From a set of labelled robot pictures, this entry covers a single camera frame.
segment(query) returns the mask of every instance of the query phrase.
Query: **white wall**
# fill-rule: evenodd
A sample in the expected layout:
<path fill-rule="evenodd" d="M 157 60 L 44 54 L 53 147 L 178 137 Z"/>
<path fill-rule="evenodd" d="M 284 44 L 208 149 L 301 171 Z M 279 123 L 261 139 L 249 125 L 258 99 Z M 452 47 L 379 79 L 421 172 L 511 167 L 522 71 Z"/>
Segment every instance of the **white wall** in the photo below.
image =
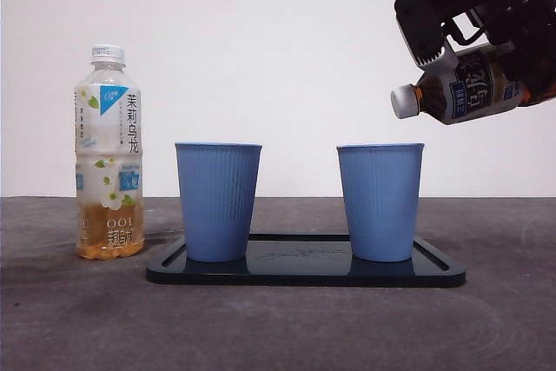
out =
<path fill-rule="evenodd" d="M 2 193 L 75 195 L 73 86 L 93 43 L 143 93 L 145 195 L 175 141 L 264 145 L 258 195 L 341 195 L 335 146 L 424 142 L 421 195 L 556 195 L 556 101 L 446 127 L 395 119 L 415 81 L 394 0 L 2 0 Z"/>

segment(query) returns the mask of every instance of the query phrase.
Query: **blue cup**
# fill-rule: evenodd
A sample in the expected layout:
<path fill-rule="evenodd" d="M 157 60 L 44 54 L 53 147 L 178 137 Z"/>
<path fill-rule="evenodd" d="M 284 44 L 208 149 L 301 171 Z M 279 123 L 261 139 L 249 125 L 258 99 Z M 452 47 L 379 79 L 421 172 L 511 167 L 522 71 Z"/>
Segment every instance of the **blue cup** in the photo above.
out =
<path fill-rule="evenodd" d="M 230 262 L 245 256 L 261 145 L 177 142 L 188 258 Z"/>
<path fill-rule="evenodd" d="M 424 144 L 337 147 L 347 227 L 355 256 L 411 258 Z"/>

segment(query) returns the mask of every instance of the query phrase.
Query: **cup rim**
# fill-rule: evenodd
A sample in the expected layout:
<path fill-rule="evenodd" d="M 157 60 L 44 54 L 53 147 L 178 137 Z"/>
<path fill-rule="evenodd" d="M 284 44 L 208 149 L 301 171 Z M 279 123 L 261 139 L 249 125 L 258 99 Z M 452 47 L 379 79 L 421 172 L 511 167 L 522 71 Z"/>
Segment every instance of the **cup rim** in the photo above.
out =
<path fill-rule="evenodd" d="M 240 142 L 175 142 L 178 147 L 254 147 L 262 148 L 258 143 L 240 143 Z"/>
<path fill-rule="evenodd" d="M 353 149 L 353 148 L 423 148 L 423 142 L 400 142 L 400 143 L 362 143 L 354 145 L 338 145 L 336 149 Z"/>

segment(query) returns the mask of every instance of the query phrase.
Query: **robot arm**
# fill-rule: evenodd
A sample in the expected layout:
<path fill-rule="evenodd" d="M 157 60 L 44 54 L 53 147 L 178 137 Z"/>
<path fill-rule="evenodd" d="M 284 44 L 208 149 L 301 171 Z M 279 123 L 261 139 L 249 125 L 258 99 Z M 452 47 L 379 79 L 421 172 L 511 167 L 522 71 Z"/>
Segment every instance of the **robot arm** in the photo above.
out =
<path fill-rule="evenodd" d="M 394 8 L 415 63 L 429 74 L 458 65 L 447 36 L 469 45 L 485 33 L 509 47 L 500 59 L 509 80 L 523 81 L 534 96 L 556 82 L 556 0 L 396 0 Z M 468 39 L 453 20 L 462 13 L 478 28 Z"/>

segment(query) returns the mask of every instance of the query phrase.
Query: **table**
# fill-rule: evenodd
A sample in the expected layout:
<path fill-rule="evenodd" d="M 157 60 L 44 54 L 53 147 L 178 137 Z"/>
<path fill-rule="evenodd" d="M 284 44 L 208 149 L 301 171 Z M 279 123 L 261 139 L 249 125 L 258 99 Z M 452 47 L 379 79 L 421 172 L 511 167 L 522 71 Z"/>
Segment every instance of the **table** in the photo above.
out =
<path fill-rule="evenodd" d="M 5 371 L 556 368 L 556 199 L 421 198 L 417 234 L 467 269 L 445 289 L 155 284 L 178 199 L 107 262 L 75 255 L 75 199 L 1 205 Z M 257 198 L 253 230 L 348 231 L 341 198 Z"/>

